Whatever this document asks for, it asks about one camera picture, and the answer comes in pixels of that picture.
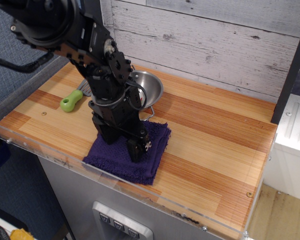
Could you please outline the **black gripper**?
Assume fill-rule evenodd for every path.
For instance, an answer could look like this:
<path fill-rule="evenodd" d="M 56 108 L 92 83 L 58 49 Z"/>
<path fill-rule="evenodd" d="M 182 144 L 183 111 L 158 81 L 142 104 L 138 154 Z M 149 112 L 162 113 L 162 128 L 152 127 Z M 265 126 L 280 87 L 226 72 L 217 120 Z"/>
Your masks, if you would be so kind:
<path fill-rule="evenodd" d="M 92 121 L 98 134 L 109 145 L 125 137 L 126 147 L 133 163 L 152 147 L 145 125 L 139 118 L 141 101 L 138 87 L 119 88 L 117 92 L 93 86 L 91 88 Z"/>

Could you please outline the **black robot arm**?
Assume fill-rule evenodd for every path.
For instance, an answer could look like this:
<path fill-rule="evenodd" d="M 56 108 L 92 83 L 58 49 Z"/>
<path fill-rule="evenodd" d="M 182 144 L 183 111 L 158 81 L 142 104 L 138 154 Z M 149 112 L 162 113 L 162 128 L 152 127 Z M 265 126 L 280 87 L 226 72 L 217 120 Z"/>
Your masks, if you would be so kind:
<path fill-rule="evenodd" d="M 0 58 L 0 66 L 31 73 L 54 55 L 67 58 L 87 81 L 93 123 L 108 144 L 126 138 L 133 162 L 151 147 L 139 118 L 146 104 L 143 87 L 132 78 L 131 62 L 117 48 L 102 23 L 97 0 L 0 0 L 0 9 L 12 16 L 16 38 L 44 55 L 26 65 Z"/>

